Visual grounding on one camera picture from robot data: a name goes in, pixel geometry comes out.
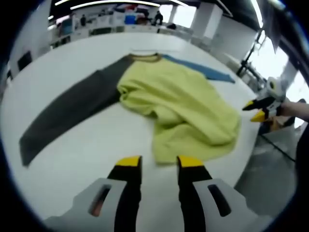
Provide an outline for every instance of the white table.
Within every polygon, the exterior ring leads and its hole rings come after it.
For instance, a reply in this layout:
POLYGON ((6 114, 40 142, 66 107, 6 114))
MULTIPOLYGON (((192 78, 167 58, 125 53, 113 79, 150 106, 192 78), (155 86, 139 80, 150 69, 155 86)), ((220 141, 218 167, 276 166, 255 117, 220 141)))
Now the white table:
POLYGON ((134 50, 152 49, 218 69, 236 80, 235 84, 211 81, 222 98, 237 109, 242 122, 235 149, 224 157, 205 162, 205 166, 212 177, 221 178, 231 186, 238 181, 259 127, 250 122, 256 112, 243 112, 241 108, 255 94, 211 55, 177 37, 148 33, 94 36, 64 45, 35 60, 19 73, 4 95, 0 126, 6 157, 19 190, 40 218, 62 215, 71 208, 75 195, 99 177, 106 177, 119 159, 142 155, 142 200, 137 231, 183 231, 176 166, 156 166, 151 154, 153 121, 129 112, 119 103, 50 143, 29 168, 21 164, 18 146, 21 135, 55 97, 94 70, 134 50))

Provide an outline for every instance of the window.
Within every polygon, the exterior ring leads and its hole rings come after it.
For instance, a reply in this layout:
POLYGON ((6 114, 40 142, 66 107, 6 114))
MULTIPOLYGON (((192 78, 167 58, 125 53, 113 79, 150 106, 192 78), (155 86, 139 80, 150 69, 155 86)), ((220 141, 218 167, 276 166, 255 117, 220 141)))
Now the window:
POLYGON ((170 14, 172 12, 172 9, 173 9, 173 5, 161 5, 159 7, 159 11, 163 16, 163 22, 164 23, 169 22, 169 18, 170 18, 170 14))
POLYGON ((279 47, 275 53, 271 40, 266 37, 261 48, 252 54, 250 61, 258 73, 268 79, 270 76, 281 76, 288 59, 288 55, 279 47))
MULTIPOLYGON (((305 99, 306 103, 309 103, 309 87, 300 71, 297 72, 294 81, 286 91, 286 97, 291 102, 298 102, 300 99, 305 99)), ((297 128, 303 123, 303 120, 296 117, 294 127, 297 128)))
POLYGON ((197 8, 194 6, 177 6, 173 23, 190 28, 196 10, 197 8))

